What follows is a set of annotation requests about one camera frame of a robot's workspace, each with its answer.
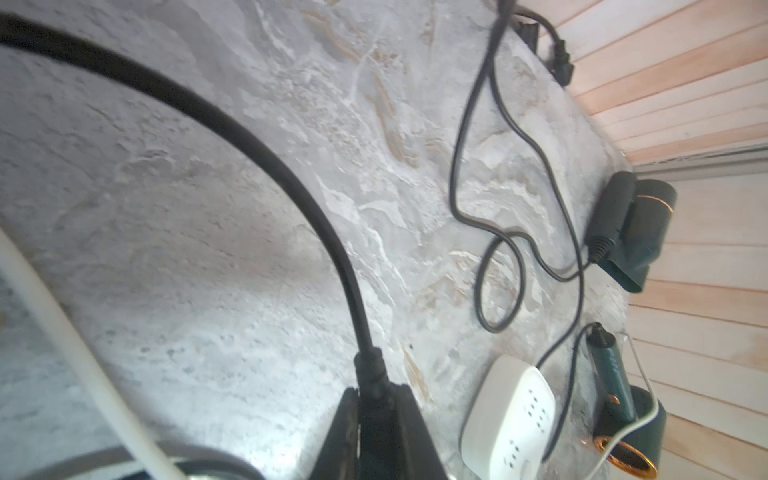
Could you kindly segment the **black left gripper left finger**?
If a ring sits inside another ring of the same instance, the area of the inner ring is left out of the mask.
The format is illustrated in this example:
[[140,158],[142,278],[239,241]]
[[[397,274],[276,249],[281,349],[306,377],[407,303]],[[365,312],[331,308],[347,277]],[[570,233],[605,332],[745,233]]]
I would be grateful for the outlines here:
[[359,443],[359,397],[347,388],[340,399],[327,436],[320,449],[311,480],[357,479]]

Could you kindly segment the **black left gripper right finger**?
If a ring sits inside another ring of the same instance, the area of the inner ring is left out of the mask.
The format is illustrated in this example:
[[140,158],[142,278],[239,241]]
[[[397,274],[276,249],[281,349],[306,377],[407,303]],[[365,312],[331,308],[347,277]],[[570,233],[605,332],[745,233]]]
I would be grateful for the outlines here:
[[397,479],[446,480],[426,422],[411,388],[394,385]]

